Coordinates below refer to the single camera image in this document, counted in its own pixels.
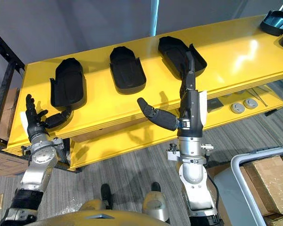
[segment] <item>yellow shelf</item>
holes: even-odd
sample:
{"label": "yellow shelf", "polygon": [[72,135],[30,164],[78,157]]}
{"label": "yellow shelf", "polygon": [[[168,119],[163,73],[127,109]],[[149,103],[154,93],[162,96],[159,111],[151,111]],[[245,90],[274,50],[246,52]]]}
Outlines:
{"label": "yellow shelf", "polygon": [[[275,94],[267,86],[265,86],[265,88],[268,89],[269,92],[264,92],[258,88],[254,89],[268,105],[267,107],[246,91],[240,95],[231,94],[229,97],[220,97],[219,100],[224,106],[220,110],[208,113],[207,124],[204,129],[211,129],[259,113],[270,111],[272,109],[279,109],[283,107],[283,101],[277,96],[277,94]],[[239,102],[242,104],[247,98],[256,100],[258,107],[252,110],[246,108],[241,114],[235,114],[230,110],[232,103]],[[71,151],[71,168],[81,167],[136,149],[168,141],[176,138],[176,133],[176,131],[169,131],[154,125],[150,121],[146,121],[92,140],[81,143],[73,142]]]}
{"label": "yellow shelf", "polygon": [[[36,100],[37,111],[48,109],[49,115],[58,113],[50,104],[49,78],[55,77],[57,66],[69,57],[75,57],[83,66],[87,103],[74,111],[67,126],[51,131],[51,137],[73,137],[142,118],[136,103],[139,97],[162,109],[178,108],[181,81],[172,75],[158,53],[158,41],[162,36],[180,38],[187,45],[193,43],[207,61],[208,66],[197,77],[196,84],[199,91],[208,91],[208,98],[282,79],[283,47],[278,44],[279,37],[260,31],[258,26],[263,17],[247,17],[188,28],[26,65],[6,151],[21,155],[20,147],[29,144],[20,120],[28,93]],[[132,95],[117,93],[109,68],[111,51],[122,45],[140,57],[147,77],[144,90]]]}

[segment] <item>black metal rack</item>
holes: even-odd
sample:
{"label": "black metal rack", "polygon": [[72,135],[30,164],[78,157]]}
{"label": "black metal rack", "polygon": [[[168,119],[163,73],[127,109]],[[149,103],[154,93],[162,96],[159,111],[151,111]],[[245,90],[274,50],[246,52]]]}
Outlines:
{"label": "black metal rack", "polygon": [[[3,81],[0,87],[0,120],[3,113],[3,108],[5,105],[5,101],[8,95],[8,90],[10,87],[11,80],[13,78],[14,71],[18,71],[21,74],[21,70],[25,70],[24,63],[17,57],[17,55],[11,50],[11,48],[6,44],[6,42],[0,37],[0,54],[1,56],[8,62],[8,66],[6,68]],[[2,151],[2,149],[5,149],[7,147],[8,141],[3,140],[0,138],[0,153],[13,156],[20,159],[28,160],[28,156],[17,156],[14,154],[7,153],[5,151]],[[59,161],[56,165],[56,168],[61,170],[67,170],[69,169],[69,164],[66,161],[66,152],[70,150],[70,142],[69,138],[64,139],[64,146],[65,149],[62,153],[58,153],[61,156],[62,161]],[[76,169],[75,171],[70,171],[74,173],[81,172],[80,169]]]}

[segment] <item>plastic bin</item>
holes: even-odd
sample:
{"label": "plastic bin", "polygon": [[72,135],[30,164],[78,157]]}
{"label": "plastic bin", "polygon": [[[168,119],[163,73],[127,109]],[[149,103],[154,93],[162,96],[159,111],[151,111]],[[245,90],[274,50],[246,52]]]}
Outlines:
{"label": "plastic bin", "polygon": [[260,210],[240,171],[243,163],[271,157],[283,156],[283,147],[247,154],[232,158],[231,167],[214,177],[225,209],[233,226],[266,226]]}

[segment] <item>round metal part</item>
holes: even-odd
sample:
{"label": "round metal part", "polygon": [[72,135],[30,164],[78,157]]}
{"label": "round metal part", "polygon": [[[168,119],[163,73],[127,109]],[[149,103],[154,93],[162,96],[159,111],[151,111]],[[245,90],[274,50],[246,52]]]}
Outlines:
{"label": "round metal part", "polygon": [[242,112],[244,112],[245,107],[240,103],[233,103],[231,105],[231,110],[236,114],[241,114]]}
{"label": "round metal part", "polygon": [[258,103],[254,99],[251,99],[251,98],[247,98],[246,100],[244,100],[243,104],[248,109],[254,109],[258,107]]}
{"label": "round metal part", "polygon": [[49,162],[52,158],[54,158],[54,156],[55,156],[55,149],[53,147],[48,146],[35,152],[35,154],[32,157],[32,160],[35,163],[43,164]]}
{"label": "round metal part", "polygon": [[201,142],[199,137],[179,137],[179,150],[185,155],[202,155]]}

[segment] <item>robotic hand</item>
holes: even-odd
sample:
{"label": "robotic hand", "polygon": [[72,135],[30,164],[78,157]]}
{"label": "robotic hand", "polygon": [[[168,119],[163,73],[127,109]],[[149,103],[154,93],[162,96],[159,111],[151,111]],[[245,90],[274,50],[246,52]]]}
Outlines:
{"label": "robotic hand", "polygon": [[48,111],[37,114],[34,99],[30,94],[26,97],[26,117],[28,121],[28,138],[31,145],[22,147],[23,152],[30,151],[27,170],[15,192],[15,197],[0,226],[21,226],[32,223],[37,219],[37,210],[43,193],[48,185],[52,169],[58,162],[57,151],[64,149],[63,140],[55,138],[49,141],[46,131],[48,124],[41,117]]}
{"label": "robotic hand", "polygon": [[180,118],[170,112],[154,109],[143,98],[137,100],[144,115],[154,124],[165,129],[177,131],[179,150],[170,144],[168,159],[179,161],[179,177],[183,184],[183,197],[191,225],[222,226],[217,207],[207,188],[207,163],[213,146],[201,144],[202,129],[207,116],[207,93],[195,89],[194,59],[186,52],[186,62],[182,66],[182,85],[180,87]]}

